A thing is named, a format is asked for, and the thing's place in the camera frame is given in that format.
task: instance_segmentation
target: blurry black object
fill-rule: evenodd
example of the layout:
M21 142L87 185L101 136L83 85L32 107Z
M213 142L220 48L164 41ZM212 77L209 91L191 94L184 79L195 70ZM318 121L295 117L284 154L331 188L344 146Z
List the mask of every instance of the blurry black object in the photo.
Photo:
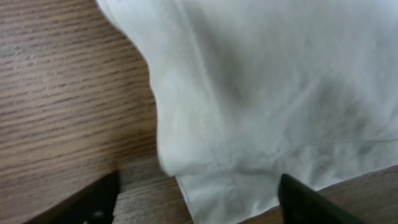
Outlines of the blurry black object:
M278 197L285 224L365 224L287 174Z
M118 194L113 172L25 224L111 224Z

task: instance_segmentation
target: tabletop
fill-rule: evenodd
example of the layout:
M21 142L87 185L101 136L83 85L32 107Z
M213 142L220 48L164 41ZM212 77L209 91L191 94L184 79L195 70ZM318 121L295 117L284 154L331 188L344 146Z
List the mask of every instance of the tabletop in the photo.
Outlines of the tabletop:
M192 223L156 158L146 62L94 0L0 2L0 223L24 223L114 171L115 223ZM397 223L398 167L321 193ZM282 223L278 208L247 223Z

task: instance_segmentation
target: wood grain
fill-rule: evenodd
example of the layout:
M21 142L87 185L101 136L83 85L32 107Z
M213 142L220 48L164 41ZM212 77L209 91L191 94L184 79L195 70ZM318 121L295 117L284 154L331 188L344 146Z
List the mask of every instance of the wood grain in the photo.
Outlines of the wood grain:
M192 223L156 158L145 61L94 0L0 2L0 223L23 223L112 170L115 223ZM322 193L397 223L398 168ZM248 223L281 223L277 208Z

